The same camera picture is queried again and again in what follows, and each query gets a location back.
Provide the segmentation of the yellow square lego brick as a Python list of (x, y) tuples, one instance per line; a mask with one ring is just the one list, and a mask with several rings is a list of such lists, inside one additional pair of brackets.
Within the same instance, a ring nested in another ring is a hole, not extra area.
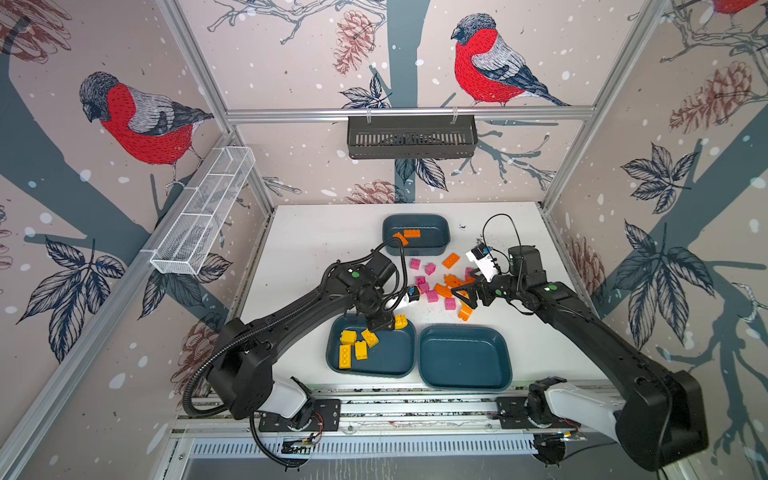
[(395, 316), (395, 329), (401, 330), (405, 329), (408, 326), (408, 320), (405, 315), (396, 315)]

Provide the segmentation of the yellow tall lego brick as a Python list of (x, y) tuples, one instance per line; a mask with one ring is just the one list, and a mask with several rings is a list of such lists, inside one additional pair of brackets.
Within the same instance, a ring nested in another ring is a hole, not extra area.
[(357, 361), (368, 358), (368, 344), (366, 341), (359, 341), (354, 344), (354, 353)]

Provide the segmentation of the yellow long lego brick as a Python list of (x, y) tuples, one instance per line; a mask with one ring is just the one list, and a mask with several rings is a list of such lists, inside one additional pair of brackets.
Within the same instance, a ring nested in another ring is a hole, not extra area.
[(352, 348), (350, 344), (342, 344), (339, 347), (339, 360), (338, 368), (341, 370), (348, 370), (352, 367)]

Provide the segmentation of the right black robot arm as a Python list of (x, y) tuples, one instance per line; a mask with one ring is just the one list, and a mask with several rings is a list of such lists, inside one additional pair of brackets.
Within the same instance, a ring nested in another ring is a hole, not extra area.
[(467, 257), (475, 266), (471, 281), (452, 290), (464, 306), (475, 309), (502, 299), (538, 317), (584, 353), (620, 396), (613, 400), (550, 376), (528, 387), (525, 407), (531, 423), (548, 426), (569, 420), (586, 425), (617, 442), (636, 465), (650, 472), (708, 447), (698, 381), (648, 358), (598, 320), (570, 287), (548, 281), (536, 247), (509, 248), (506, 273), (483, 243)]

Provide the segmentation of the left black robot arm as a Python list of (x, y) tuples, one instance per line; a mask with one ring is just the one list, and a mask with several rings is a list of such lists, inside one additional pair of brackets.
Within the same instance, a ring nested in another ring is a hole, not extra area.
[(332, 263), (318, 286), (289, 305), (222, 328), (210, 357), (184, 388), (184, 412), (191, 418), (227, 412), (236, 420), (270, 413), (296, 429), (306, 427), (315, 415), (311, 390), (296, 378), (275, 377), (273, 365), (297, 341), (349, 310), (362, 315), (371, 332), (392, 330), (394, 310), (408, 288), (404, 241), (398, 237), (362, 258)]

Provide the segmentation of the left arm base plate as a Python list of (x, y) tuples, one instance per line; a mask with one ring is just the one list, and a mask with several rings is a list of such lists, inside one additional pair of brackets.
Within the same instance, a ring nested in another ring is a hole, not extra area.
[(296, 415), (285, 418), (263, 413), (258, 423), (260, 433), (336, 432), (339, 428), (341, 401), (311, 399)]

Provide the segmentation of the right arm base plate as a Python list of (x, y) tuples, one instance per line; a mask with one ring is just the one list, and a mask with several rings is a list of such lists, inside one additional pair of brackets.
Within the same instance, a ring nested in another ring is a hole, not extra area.
[(555, 417), (547, 408), (530, 406), (524, 396), (501, 396), (495, 399), (495, 418), (503, 430), (555, 429), (576, 431), (578, 423)]

